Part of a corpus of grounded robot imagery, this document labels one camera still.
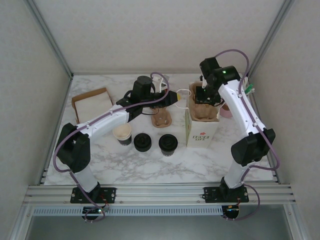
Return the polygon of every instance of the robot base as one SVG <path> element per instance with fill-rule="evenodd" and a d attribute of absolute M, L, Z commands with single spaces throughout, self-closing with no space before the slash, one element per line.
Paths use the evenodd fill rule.
<path fill-rule="evenodd" d="M 224 177 L 221 179 L 220 186 L 204 187 L 202 198 L 206 203 L 248 203 L 249 197 L 247 188 L 240 186 L 229 188 Z"/>
<path fill-rule="evenodd" d="M 96 204 L 114 204 L 116 198 L 116 188 L 115 187 L 100 187 L 100 184 L 91 191 L 87 192 L 88 197 L 94 201 Z M 90 204 L 89 200 L 83 195 L 78 187 L 72 190 L 71 204 Z"/>

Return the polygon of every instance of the black cup lid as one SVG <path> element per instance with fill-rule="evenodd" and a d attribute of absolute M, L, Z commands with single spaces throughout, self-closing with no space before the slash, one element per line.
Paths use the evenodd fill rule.
<path fill-rule="evenodd" d="M 178 140 L 171 134 L 165 134 L 159 139 L 159 147 L 165 152 L 172 152 L 176 150 L 178 146 Z"/>
<path fill-rule="evenodd" d="M 146 152 L 151 148 L 151 137 L 146 133 L 139 133 L 134 137 L 133 144 L 139 152 Z"/>

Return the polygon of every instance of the gray floor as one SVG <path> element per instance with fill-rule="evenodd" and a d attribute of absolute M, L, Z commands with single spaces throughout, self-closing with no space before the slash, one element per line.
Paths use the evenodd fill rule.
<path fill-rule="evenodd" d="M 242 206 L 240 214 L 255 206 Z M 96 223 L 81 217 L 32 218 L 27 240 L 291 240 L 282 206 L 261 206 L 246 220 L 221 216 L 111 216 Z"/>

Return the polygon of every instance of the logo on bag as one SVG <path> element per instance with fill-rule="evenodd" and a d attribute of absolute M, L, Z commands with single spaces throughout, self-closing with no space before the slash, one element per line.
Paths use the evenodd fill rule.
<path fill-rule="evenodd" d="M 193 136 L 192 138 L 195 139 L 196 141 L 204 141 L 204 140 L 208 139 L 209 136 L 203 136 L 203 135 L 202 136 Z"/>

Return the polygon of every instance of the white wall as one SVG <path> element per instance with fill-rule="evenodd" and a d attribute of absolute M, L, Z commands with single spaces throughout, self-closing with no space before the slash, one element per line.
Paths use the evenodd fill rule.
<path fill-rule="evenodd" d="M 37 183 L 68 77 L 22 0 L 0 7 L 0 238 Z"/>
<path fill-rule="evenodd" d="M 253 60 L 283 0 L 36 0 L 74 73 L 198 73 L 238 48 Z M 219 57 L 240 72 L 240 54 Z"/>
<path fill-rule="evenodd" d="M 320 239 L 320 1 L 296 1 L 252 79 L 281 176 Z"/>

